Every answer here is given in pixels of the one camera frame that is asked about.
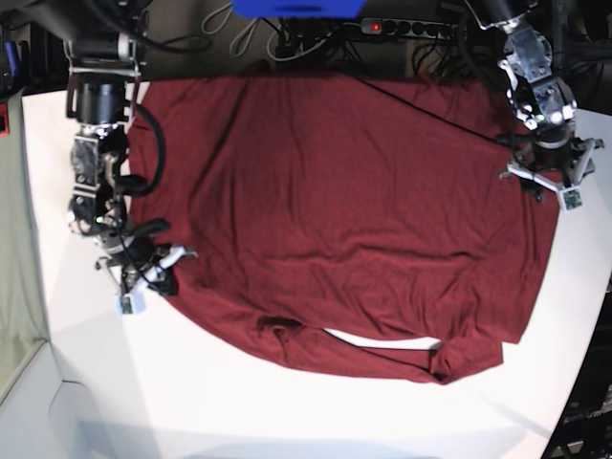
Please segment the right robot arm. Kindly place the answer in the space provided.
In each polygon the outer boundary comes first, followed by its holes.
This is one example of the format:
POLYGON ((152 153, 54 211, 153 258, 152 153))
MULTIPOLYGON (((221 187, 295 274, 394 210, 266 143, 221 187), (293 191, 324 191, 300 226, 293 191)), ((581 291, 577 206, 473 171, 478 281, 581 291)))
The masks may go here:
POLYGON ((159 186, 166 144, 155 117, 126 91, 139 89, 146 50, 183 52, 148 37, 146 9, 140 1, 33 1, 24 9, 62 40, 69 64, 66 116, 78 124, 71 150, 75 181, 69 227, 102 248, 98 268, 119 268, 119 301, 128 308, 142 289, 175 296, 172 267, 193 253, 154 241, 154 235, 170 228, 164 219, 136 224, 128 214, 128 199, 143 198, 159 186), (126 127, 135 117, 143 118, 154 134, 157 164, 150 179, 121 171, 129 155, 126 127))

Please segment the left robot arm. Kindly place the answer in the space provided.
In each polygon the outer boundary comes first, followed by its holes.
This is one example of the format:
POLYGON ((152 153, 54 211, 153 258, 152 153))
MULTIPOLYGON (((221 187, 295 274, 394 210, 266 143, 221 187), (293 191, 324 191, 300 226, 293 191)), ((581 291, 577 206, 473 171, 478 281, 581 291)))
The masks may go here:
POLYGON ((472 16, 482 31, 504 33, 498 68, 506 74, 506 98, 527 129, 511 132, 497 141, 510 148, 512 158, 502 178, 519 179, 524 191, 538 201, 543 192, 556 194, 563 211, 583 205, 581 183, 596 168, 593 153, 604 148, 602 139, 577 136, 578 104, 570 87, 553 69, 554 51, 548 39, 527 19, 527 6, 515 1, 467 1, 460 26, 472 16))

